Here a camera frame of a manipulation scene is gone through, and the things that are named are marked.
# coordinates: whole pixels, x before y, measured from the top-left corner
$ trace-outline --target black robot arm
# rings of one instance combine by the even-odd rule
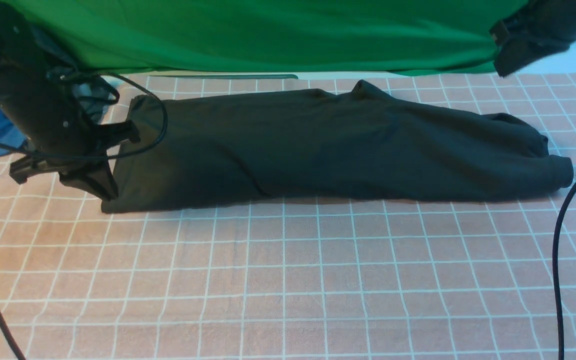
[[[139,133],[131,121],[94,123],[65,80],[73,75],[51,68],[24,16],[0,2],[0,109],[36,150],[12,162],[10,176],[23,184],[37,174],[59,173],[65,186],[112,200],[118,193],[108,161],[69,157],[100,157],[124,141],[138,142]]]
[[[576,42],[576,0],[530,0],[489,32],[499,47],[494,68],[499,76],[508,76],[569,50]]]

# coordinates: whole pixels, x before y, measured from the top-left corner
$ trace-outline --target green backdrop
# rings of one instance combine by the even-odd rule
[[[488,34],[527,0],[7,0],[114,71],[493,71]]]

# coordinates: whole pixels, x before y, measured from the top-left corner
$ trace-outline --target black garment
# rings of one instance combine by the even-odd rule
[[[272,198],[507,201],[570,186],[572,162],[509,114],[479,115],[392,98],[359,81],[321,89],[166,100],[169,128],[150,152],[119,159],[106,214]],[[128,117],[141,143],[160,131],[156,101]]]

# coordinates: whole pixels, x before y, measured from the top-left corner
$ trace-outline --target pink grid mat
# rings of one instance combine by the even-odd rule
[[[356,84],[134,79],[164,99]],[[518,116],[576,165],[576,73],[370,82],[403,100]],[[117,121],[138,91],[121,93],[108,115]],[[16,185],[9,162],[0,158],[0,305],[29,359],[556,358],[549,259],[564,192],[106,216],[53,175]],[[576,198],[560,273],[576,360]],[[0,359],[11,358],[0,333]]]

